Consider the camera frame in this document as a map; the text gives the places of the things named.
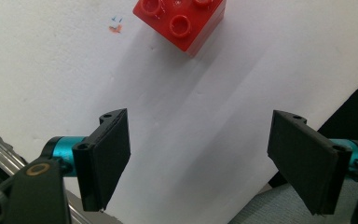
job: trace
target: white surface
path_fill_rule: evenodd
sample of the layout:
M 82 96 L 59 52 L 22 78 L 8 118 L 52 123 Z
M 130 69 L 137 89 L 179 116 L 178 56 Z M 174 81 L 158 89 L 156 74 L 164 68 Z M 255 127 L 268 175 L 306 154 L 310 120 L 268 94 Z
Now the white surface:
M 319 128 L 358 88 L 358 1 L 229 1 L 194 59 L 134 5 L 0 1 L 0 135 L 31 161 L 127 107 L 132 156 L 106 211 L 124 223 L 227 223 L 276 172 L 272 110 Z

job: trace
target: black rubber pad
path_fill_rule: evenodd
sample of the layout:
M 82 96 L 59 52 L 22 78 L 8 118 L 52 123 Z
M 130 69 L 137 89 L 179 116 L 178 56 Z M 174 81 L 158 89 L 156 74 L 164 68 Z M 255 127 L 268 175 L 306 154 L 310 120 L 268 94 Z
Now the black rubber pad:
M 334 214 L 351 150 L 306 123 L 298 115 L 274 111 L 268 156 L 312 214 Z
M 100 116 L 100 124 L 72 148 L 85 211 L 106 209 L 131 155 L 127 109 Z

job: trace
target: ink mark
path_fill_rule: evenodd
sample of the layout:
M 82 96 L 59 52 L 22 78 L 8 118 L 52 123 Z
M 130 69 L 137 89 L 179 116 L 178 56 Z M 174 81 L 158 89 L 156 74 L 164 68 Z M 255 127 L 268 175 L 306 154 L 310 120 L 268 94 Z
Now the ink mark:
M 109 26 L 109 30 L 113 34 L 120 34 L 121 30 L 123 29 L 123 25 L 121 24 L 122 21 L 123 21 L 122 17 L 115 16 L 114 18 L 112 18 L 113 24 Z
M 122 26 L 121 24 L 119 24 L 117 27 L 109 26 L 109 30 L 110 30 L 113 34 L 120 34 L 122 28 L 123 28 L 123 26 Z

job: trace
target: cyan servo hub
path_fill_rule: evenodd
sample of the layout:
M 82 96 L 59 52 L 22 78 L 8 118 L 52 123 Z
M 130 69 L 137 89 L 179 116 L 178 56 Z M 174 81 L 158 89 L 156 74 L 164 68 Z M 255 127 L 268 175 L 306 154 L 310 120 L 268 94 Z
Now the cyan servo hub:
M 53 157 L 62 158 L 63 162 L 72 166 L 72 171 L 65 176 L 75 177 L 76 166 L 72 147 L 82 142 L 86 137 L 61 137 L 53 149 Z

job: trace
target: toy block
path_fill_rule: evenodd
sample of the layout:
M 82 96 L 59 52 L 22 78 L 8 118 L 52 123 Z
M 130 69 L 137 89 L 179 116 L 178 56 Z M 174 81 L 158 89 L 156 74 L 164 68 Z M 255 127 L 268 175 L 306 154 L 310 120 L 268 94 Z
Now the toy block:
M 133 13 L 194 56 L 223 19 L 227 0 L 139 0 Z

